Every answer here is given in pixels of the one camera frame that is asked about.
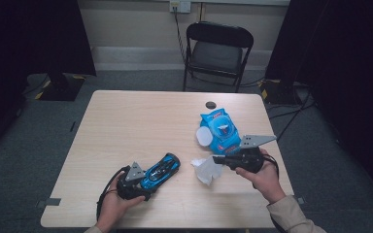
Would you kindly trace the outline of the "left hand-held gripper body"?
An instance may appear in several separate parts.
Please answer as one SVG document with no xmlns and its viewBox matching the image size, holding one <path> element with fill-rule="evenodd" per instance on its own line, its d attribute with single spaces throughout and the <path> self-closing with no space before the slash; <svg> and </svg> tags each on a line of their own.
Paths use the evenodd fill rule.
<svg viewBox="0 0 373 233">
<path fill-rule="evenodd" d="M 145 177 L 144 170 L 137 162 L 123 168 L 124 173 L 119 176 L 117 189 L 119 197 L 130 200 L 139 196 L 143 196 L 140 186 L 141 180 Z"/>
</svg>

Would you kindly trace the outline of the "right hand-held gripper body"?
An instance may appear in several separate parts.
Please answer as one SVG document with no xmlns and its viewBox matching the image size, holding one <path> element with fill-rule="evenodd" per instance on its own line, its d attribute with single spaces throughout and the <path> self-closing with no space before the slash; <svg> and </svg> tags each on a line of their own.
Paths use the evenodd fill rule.
<svg viewBox="0 0 373 233">
<path fill-rule="evenodd" d="M 259 135 L 244 135 L 240 150 L 231 155 L 236 160 L 229 160 L 236 162 L 235 166 L 229 166 L 231 170 L 235 170 L 237 167 L 243 168 L 249 172 L 257 173 L 261 170 L 263 163 L 269 161 L 274 165 L 277 165 L 277 161 L 271 155 L 264 155 L 260 151 L 260 146 L 269 142 L 275 141 L 276 136 L 259 136 Z"/>
</svg>

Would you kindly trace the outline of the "white wet wipe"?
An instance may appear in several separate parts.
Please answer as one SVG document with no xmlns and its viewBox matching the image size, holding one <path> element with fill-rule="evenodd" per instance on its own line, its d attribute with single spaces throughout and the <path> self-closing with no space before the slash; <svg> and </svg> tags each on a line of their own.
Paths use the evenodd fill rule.
<svg viewBox="0 0 373 233">
<path fill-rule="evenodd" d="M 212 156 L 192 159 L 190 164 L 194 167 L 197 179 L 206 185 L 222 174 L 222 165 L 217 164 Z"/>
</svg>

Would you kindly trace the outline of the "blue toy car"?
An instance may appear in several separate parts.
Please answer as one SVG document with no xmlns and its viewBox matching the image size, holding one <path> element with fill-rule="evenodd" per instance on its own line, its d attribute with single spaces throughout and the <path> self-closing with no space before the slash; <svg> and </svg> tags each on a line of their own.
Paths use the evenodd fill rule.
<svg viewBox="0 0 373 233">
<path fill-rule="evenodd" d="M 162 184 L 179 171 L 180 167 L 179 158 L 168 152 L 145 172 L 145 177 L 141 180 L 140 186 L 145 190 L 156 192 Z"/>
</svg>

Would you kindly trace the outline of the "blue wet wipes packet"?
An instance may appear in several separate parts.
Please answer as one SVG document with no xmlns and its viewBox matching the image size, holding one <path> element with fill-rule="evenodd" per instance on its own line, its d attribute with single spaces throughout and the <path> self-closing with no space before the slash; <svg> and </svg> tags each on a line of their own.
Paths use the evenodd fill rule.
<svg viewBox="0 0 373 233">
<path fill-rule="evenodd" d="M 195 135 L 198 143 L 209 147 L 214 154 L 230 155 L 240 148 L 238 129 L 225 109 L 202 114 L 200 127 Z"/>
</svg>

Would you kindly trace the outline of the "person's left hand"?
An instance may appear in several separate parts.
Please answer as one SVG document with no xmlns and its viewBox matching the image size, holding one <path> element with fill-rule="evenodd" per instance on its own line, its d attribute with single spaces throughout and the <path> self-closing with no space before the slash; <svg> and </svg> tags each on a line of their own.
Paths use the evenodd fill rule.
<svg viewBox="0 0 373 233">
<path fill-rule="evenodd" d="M 95 224 L 103 233 L 109 233 L 130 208 L 139 205 L 145 200 L 144 196 L 130 200 L 121 199 L 117 190 L 120 175 L 122 175 L 122 172 L 113 179 L 107 189 L 99 218 Z"/>
</svg>

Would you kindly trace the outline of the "black stand base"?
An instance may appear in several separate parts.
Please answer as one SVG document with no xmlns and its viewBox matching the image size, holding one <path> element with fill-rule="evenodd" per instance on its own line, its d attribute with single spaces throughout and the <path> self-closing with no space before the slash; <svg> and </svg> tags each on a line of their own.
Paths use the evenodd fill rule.
<svg viewBox="0 0 373 233">
<path fill-rule="evenodd" d="M 300 105 L 301 100 L 292 83 L 265 80 L 258 85 L 261 97 L 268 104 Z"/>
<path fill-rule="evenodd" d="M 49 74 L 50 80 L 44 84 L 36 95 L 41 101 L 71 101 L 73 102 L 85 82 L 85 77 L 65 75 L 63 73 Z"/>
</svg>

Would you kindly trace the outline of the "black folding chair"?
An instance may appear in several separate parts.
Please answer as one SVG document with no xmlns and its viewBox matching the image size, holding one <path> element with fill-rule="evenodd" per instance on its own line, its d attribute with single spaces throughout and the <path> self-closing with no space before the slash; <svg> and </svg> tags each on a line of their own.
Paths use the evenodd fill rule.
<svg viewBox="0 0 373 233">
<path fill-rule="evenodd" d="M 186 29 L 186 60 L 183 90 L 187 74 L 194 72 L 233 79 L 239 90 L 254 36 L 240 26 L 198 21 Z"/>
</svg>

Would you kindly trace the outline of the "black curtain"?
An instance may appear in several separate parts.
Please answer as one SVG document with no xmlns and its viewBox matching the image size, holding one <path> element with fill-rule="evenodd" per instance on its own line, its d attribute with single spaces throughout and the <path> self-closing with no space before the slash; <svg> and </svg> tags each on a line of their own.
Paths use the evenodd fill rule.
<svg viewBox="0 0 373 233">
<path fill-rule="evenodd" d="M 373 180 L 373 0 L 290 0 L 266 77 L 309 85 Z"/>
<path fill-rule="evenodd" d="M 0 136 L 32 74 L 96 74 L 78 0 L 0 0 Z"/>
</svg>

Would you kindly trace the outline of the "white wall socket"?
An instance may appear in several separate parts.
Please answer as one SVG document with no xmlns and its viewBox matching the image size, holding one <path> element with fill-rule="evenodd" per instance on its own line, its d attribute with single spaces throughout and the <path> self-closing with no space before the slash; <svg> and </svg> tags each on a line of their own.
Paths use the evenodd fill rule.
<svg viewBox="0 0 373 233">
<path fill-rule="evenodd" d="M 187 0 L 170 0 L 169 11 L 171 13 L 189 14 L 191 12 L 191 2 Z"/>
</svg>

